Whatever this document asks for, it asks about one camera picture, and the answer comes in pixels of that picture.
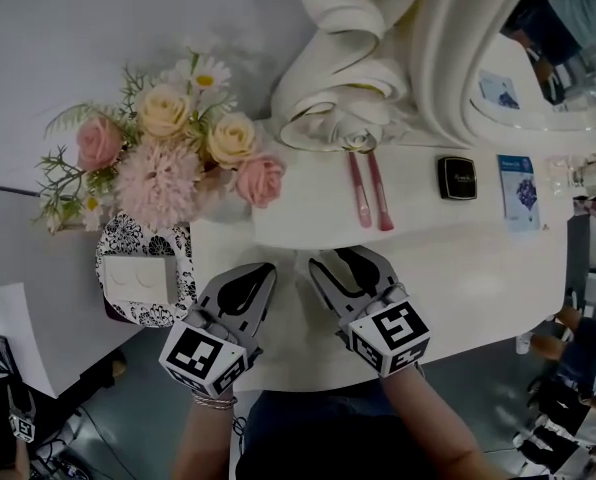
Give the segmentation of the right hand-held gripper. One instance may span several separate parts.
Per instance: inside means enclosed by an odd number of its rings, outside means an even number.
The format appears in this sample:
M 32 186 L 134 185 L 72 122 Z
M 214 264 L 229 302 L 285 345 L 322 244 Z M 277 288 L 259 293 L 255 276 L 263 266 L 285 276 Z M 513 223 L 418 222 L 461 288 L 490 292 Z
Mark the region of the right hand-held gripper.
M 335 253 L 364 293 L 381 294 L 351 320 L 340 322 L 347 348 L 382 378 L 415 365 L 427 351 L 431 331 L 417 300 L 404 286 L 393 286 L 398 277 L 391 263 L 365 246 L 339 248 Z M 339 318 L 356 310 L 352 293 L 322 262 L 309 259 L 308 272 L 327 307 Z

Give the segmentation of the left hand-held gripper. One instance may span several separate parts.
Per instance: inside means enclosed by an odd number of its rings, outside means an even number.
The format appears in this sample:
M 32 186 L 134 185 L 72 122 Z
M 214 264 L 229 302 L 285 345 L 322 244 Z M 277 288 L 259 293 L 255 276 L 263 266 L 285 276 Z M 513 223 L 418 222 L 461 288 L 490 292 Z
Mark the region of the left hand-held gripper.
M 277 281 L 269 262 L 232 268 L 212 278 L 190 320 L 175 323 L 160 365 L 196 394 L 221 397 L 262 353 L 256 334 Z

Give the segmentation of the white dressing table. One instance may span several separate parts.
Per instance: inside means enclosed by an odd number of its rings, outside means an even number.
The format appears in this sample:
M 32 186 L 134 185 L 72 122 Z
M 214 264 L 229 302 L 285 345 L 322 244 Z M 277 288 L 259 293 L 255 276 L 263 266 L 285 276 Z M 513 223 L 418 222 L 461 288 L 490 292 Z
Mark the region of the white dressing table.
M 285 71 L 263 122 L 286 163 L 280 197 L 266 209 L 228 206 L 228 217 L 191 226 L 198 291 L 249 263 L 272 263 L 274 294 L 256 334 L 262 353 L 237 391 L 314 392 L 378 374 L 342 339 L 348 322 L 378 296 L 364 293 L 336 249 L 365 246 L 385 257 L 417 300 L 431 338 L 420 362 L 451 356 L 529 329 L 554 311 L 564 289 L 570 197 L 556 196 L 554 156 L 465 148 L 425 121 L 411 81 L 415 22 L 424 0 L 301 0 L 316 31 Z M 373 151 L 394 224 L 381 231 L 368 165 Z M 353 152 L 372 226 L 362 228 L 347 153 Z M 514 233 L 504 216 L 498 155 L 529 157 L 541 227 Z M 477 198 L 443 200 L 437 160 L 472 159 Z M 352 293 L 356 310 L 330 310 L 308 260 L 269 261 L 257 246 L 332 249 L 322 262 Z

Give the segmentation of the person's left forearm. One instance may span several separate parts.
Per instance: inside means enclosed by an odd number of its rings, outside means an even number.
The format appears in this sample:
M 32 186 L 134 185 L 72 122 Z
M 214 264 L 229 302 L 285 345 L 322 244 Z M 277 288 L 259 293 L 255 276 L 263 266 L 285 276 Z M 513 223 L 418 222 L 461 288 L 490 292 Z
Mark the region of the person's left forearm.
M 229 480 L 231 434 L 237 398 L 194 396 L 174 462 L 172 480 Z

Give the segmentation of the person's right forearm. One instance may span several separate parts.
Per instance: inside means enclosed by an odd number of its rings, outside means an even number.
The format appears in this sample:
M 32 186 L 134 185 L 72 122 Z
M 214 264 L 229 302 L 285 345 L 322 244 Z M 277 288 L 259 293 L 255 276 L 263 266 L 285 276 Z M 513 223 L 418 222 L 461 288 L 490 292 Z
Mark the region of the person's right forearm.
M 454 410 L 414 367 L 381 380 L 390 404 L 442 480 L 476 480 L 480 450 Z

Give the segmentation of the flat white box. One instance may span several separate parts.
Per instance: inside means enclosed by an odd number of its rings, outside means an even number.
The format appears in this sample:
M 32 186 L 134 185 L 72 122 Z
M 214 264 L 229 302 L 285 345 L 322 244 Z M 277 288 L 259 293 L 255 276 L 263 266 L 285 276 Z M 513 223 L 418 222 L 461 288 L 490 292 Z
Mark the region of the flat white box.
M 110 301 L 173 304 L 177 297 L 174 256 L 105 255 L 104 293 Z

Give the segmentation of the person's blue jeans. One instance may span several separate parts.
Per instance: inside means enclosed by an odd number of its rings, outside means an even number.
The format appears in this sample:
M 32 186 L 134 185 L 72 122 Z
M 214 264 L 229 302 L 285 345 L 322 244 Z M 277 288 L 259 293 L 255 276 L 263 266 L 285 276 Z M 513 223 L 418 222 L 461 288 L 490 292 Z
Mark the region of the person's blue jeans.
M 320 417 L 333 414 L 366 416 L 395 416 L 380 382 L 377 379 L 318 392 L 281 392 L 266 390 L 252 406 L 249 417 L 263 419 L 298 418 L 300 414 Z

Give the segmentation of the pink flower bouquet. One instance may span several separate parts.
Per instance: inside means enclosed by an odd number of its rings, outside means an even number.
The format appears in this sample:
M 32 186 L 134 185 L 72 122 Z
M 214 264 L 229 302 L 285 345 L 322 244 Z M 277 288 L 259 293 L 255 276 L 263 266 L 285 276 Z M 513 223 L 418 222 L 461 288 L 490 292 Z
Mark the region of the pink flower bouquet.
M 152 231 L 193 222 L 235 195 L 265 209 L 286 173 L 261 123 L 238 111 L 228 65 L 187 49 L 158 75 L 125 69 L 120 103 L 64 109 L 46 134 L 74 129 L 77 158 L 60 146 L 38 167 L 41 212 L 50 233 L 101 227 L 125 213 Z

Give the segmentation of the black compact case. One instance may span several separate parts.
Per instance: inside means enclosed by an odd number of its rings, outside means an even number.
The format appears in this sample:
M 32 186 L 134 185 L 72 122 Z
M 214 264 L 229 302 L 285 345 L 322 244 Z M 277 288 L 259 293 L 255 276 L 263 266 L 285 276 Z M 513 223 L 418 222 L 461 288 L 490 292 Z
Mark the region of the black compact case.
M 477 172 L 472 159 L 440 157 L 437 160 L 437 179 L 443 200 L 470 201 L 477 198 Z

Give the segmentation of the person's black shirt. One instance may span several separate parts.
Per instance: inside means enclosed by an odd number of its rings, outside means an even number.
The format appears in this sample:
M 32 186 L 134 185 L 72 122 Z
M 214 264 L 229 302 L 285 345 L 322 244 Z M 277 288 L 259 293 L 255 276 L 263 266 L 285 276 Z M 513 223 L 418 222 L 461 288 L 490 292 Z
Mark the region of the person's black shirt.
M 248 444 L 236 480 L 449 480 L 395 416 L 352 415 Z

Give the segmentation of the oval white framed mirror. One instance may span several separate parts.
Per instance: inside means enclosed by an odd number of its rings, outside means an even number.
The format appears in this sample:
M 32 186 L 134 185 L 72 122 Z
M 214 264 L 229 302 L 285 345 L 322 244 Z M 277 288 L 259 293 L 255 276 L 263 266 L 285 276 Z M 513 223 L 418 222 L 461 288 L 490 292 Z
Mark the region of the oval white framed mirror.
M 411 81 L 462 147 L 596 153 L 596 0 L 424 0 Z

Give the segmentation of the clear glass bottle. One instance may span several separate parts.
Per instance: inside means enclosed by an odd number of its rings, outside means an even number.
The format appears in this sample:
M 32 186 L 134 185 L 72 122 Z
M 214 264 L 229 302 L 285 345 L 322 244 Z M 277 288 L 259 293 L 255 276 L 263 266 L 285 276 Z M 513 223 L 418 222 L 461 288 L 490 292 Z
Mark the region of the clear glass bottle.
M 596 197 L 596 153 L 554 156 L 546 161 L 550 187 L 556 196 Z

